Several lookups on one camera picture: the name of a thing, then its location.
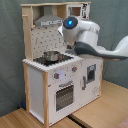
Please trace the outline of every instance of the kitchen hood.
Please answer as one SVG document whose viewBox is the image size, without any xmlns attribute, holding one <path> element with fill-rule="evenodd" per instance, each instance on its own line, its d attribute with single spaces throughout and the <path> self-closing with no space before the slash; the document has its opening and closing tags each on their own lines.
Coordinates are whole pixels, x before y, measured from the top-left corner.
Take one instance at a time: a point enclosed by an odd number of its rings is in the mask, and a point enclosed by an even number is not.
<svg viewBox="0 0 128 128">
<path fill-rule="evenodd" d="M 52 12 L 52 6 L 44 6 L 44 16 L 36 20 L 35 26 L 47 26 L 47 25 L 55 25 L 55 24 L 61 24 L 63 22 L 63 19 L 53 15 Z"/>
</svg>

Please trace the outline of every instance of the stovetop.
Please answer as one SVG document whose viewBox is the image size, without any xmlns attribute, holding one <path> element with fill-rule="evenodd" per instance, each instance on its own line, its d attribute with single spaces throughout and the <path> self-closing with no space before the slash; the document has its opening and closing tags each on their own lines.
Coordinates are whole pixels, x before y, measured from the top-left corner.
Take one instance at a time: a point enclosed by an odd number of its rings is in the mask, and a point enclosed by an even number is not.
<svg viewBox="0 0 128 128">
<path fill-rule="evenodd" d="M 70 56 L 67 56 L 67 55 L 64 55 L 64 54 L 61 54 L 61 59 L 57 60 L 57 61 L 46 61 L 44 59 L 44 57 L 40 57 L 40 58 L 36 58 L 34 59 L 34 62 L 37 62 L 37 63 L 40 63 L 42 65 L 45 65 L 45 66 L 51 66 L 51 65 L 54 65 L 54 64 L 57 64 L 57 63 L 62 63 L 64 61 L 67 61 L 67 60 L 70 60 L 70 59 L 74 59 L 73 57 L 70 57 Z"/>
</svg>

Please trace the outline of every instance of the oven window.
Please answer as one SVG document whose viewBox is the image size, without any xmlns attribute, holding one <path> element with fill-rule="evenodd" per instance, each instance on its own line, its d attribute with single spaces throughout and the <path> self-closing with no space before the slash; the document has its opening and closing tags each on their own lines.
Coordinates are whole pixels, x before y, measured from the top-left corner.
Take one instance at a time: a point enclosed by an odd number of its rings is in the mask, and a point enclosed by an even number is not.
<svg viewBox="0 0 128 128">
<path fill-rule="evenodd" d="M 72 7 L 72 15 L 80 16 L 81 7 Z"/>
<path fill-rule="evenodd" d="M 56 92 L 56 111 L 73 103 L 73 85 Z"/>
</svg>

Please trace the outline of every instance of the small door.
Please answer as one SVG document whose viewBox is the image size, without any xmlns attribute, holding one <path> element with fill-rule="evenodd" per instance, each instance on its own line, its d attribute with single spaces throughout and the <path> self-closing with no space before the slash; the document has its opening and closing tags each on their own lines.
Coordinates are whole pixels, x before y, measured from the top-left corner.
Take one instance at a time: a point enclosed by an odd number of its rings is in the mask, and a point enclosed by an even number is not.
<svg viewBox="0 0 128 128">
<path fill-rule="evenodd" d="M 80 106 L 84 106 L 98 97 L 101 65 L 101 59 L 85 59 L 82 61 Z"/>
<path fill-rule="evenodd" d="M 67 16 L 82 17 L 82 4 L 70 4 L 67 5 Z"/>
<path fill-rule="evenodd" d="M 75 75 L 49 87 L 49 120 L 55 123 L 79 108 L 80 76 Z"/>
<path fill-rule="evenodd" d="M 89 19 L 90 3 L 82 5 L 82 18 Z"/>
</svg>

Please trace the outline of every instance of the blue light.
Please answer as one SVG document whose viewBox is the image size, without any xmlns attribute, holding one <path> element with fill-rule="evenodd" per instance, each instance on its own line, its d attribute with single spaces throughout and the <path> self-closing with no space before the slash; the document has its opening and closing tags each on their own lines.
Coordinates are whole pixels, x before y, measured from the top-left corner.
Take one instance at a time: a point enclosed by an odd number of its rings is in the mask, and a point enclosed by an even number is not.
<svg viewBox="0 0 128 128">
<path fill-rule="evenodd" d="M 72 20 L 68 21 L 68 25 L 72 25 Z"/>
</svg>

